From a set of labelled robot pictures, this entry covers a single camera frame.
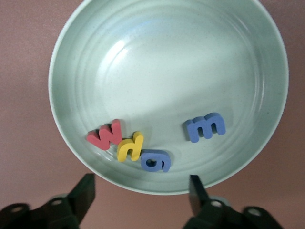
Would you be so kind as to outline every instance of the letter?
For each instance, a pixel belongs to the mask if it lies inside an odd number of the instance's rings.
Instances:
[[[114,119],[112,121],[111,129],[107,125],[103,125],[100,127],[99,134],[97,134],[95,130],[90,131],[87,135],[87,141],[102,150],[109,149],[110,142],[118,145],[122,141],[122,131],[119,119]]]
[[[141,167],[148,172],[157,172],[160,169],[168,172],[171,158],[163,150],[144,149],[141,151]]]
[[[141,132],[135,132],[133,134],[132,140],[125,139],[121,141],[118,145],[117,151],[118,161],[125,161],[129,150],[131,150],[130,157],[132,158],[132,161],[137,161],[140,157],[143,141],[144,136]]]
[[[210,139],[213,136],[212,124],[215,124],[216,131],[219,135],[225,134],[224,119],[218,113],[210,113],[205,117],[197,117],[193,120],[187,120],[185,124],[189,138],[193,143],[199,141],[199,128],[202,129],[203,136],[206,139]]]

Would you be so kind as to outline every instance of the yellow foam letter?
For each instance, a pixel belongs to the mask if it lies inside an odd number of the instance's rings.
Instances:
[[[141,132],[135,132],[133,134],[132,140],[125,139],[121,141],[118,145],[117,151],[118,161],[125,161],[129,150],[131,150],[130,157],[132,158],[132,161],[138,160],[140,157],[143,141],[144,136]]]

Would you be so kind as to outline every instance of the blue letter m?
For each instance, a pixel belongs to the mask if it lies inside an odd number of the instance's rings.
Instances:
[[[206,139],[211,138],[213,136],[213,124],[215,124],[216,131],[219,135],[225,134],[224,119],[218,113],[210,113],[205,117],[197,117],[193,120],[187,120],[185,124],[189,138],[193,143],[199,142],[199,128],[202,129],[203,136]]]

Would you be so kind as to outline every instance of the red letter w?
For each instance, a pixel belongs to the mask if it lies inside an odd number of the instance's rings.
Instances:
[[[102,125],[99,134],[96,131],[90,131],[87,135],[87,141],[96,147],[107,150],[110,148],[110,142],[118,145],[122,141],[122,131],[119,119],[114,119],[111,129],[107,125]]]

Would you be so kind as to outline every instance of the table surface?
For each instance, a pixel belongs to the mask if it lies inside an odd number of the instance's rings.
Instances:
[[[48,70],[53,47],[81,0],[0,1],[0,209],[37,208],[68,193],[90,170],[69,150],[53,120]],[[260,206],[284,228],[305,225],[305,1],[261,0],[289,60],[289,93],[274,136],[246,168],[209,188],[234,209]],[[152,196],[96,176],[96,199],[82,229],[181,228],[192,216],[187,195]]]

